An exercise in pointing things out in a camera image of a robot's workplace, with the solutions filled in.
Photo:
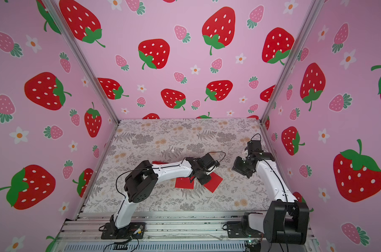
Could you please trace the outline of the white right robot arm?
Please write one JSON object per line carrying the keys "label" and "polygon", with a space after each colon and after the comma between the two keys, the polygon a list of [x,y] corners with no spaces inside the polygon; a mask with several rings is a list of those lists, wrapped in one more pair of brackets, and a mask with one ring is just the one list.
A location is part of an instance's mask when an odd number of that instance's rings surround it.
{"label": "white right robot arm", "polygon": [[262,149],[260,140],[251,140],[245,158],[236,157],[233,170],[251,178],[257,173],[263,180],[271,204],[265,213],[245,213],[239,222],[223,226],[230,238],[265,238],[270,243],[306,243],[310,210],[287,188],[278,172],[273,155]]}

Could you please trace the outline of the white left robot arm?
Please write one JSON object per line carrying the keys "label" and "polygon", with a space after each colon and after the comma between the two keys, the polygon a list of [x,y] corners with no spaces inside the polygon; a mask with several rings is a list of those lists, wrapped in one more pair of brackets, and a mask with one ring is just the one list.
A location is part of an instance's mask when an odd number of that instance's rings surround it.
{"label": "white left robot arm", "polygon": [[148,160],[142,161],[125,178],[123,201],[109,220],[100,228],[101,239],[141,239],[145,223],[132,223],[132,216],[139,203],[146,200],[154,187],[167,180],[176,178],[197,179],[201,185],[211,181],[211,174],[220,162],[210,153],[202,157],[186,157],[182,161],[167,164],[152,164]]}

